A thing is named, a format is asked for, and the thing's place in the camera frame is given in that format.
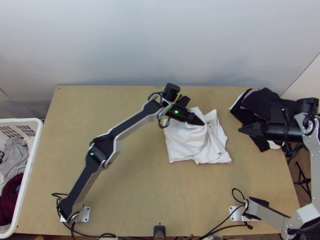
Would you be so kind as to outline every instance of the gray clothing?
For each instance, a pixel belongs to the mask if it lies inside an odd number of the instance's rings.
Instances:
[[[4,157],[0,164],[0,173],[9,181],[19,173],[24,172],[29,157],[26,141],[19,138],[9,138],[4,145]]]

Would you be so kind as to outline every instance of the wooden table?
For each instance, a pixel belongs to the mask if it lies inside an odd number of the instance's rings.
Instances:
[[[59,86],[42,131],[16,232],[70,235],[60,222],[53,192],[68,193],[84,167],[89,142],[139,111],[159,86]],[[103,171],[85,199],[91,207],[88,223],[76,224],[83,233],[152,236],[153,226],[166,226],[168,236],[200,236],[228,216],[237,205],[233,187],[246,197],[270,202],[291,216],[299,208],[281,150],[259,152],[238,132],[241,123],[229,107],[247,87],[184,86],[188,107],[204,114],[218,110],[226,135],[230,164],[170,164],[163,131],[149,123],[122,143],[122,153]],[[228,221],[226,225],[237,224]],[[221,235],[267,234],[277,231],[265,222],[254,229],[229,228]]]

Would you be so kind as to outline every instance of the laundry basket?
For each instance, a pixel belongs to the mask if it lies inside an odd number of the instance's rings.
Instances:
[[[30,178],[34,156],[37,151],[40,134],[42,131],[42,121],[37,118],[9,118],[0,119],[0,159],[2,158],[4,144],[9,138],[27,138],[34,136],[34,141],[24,171],[21,187],[14,209],[14,214],[11,224],[0,226],[0,239],[7,238],[15,231],[21,211],[24,195],[26,193],[27,184]]]

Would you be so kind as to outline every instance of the metal base plate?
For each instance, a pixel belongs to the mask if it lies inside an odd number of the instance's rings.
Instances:
[[[89,207],[83,207],[83,209],[79,213],[79,216],[78,216],[76,222],[87,222],[87,221],[89,221],[89,215],[90,215],[90,208]],[[61,216],[60,222],[66,222],[66,220]]]
[[[229,213],[231,214],[232,211],[234,211],[238,206],[230,206],[229,207]],[[258,220],[256,219],[249,219],[245,216],[242,216],[242,213],[244,211],[244,207],[239,208],[236,210],[231,216],[230,220],[234,222],[257,222]]]

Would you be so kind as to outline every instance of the clothes pile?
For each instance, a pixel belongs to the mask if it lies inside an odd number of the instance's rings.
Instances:
[[[171,119],[164,128],[169,162],[194,160],[199,163],[232,162],[226,151],[228,137],[219,123],[217,110],[204,115],[198,107],[191,108],[203,122],[204,126],[191,125]]]
[[[268,88],[248,89],[242,93],[230,107],[230,112],[243,124],[265,122],[271,120],[271,109],[274,107],[287,108],[289,120],[294,118],[295,102],[281,99],[278,94]],[[261,152],[269,149],[279,149],[283,142],[267,141],[250,137]]]
[[[34,137],[9,138],[0,159],[0,226],[11,222]]]

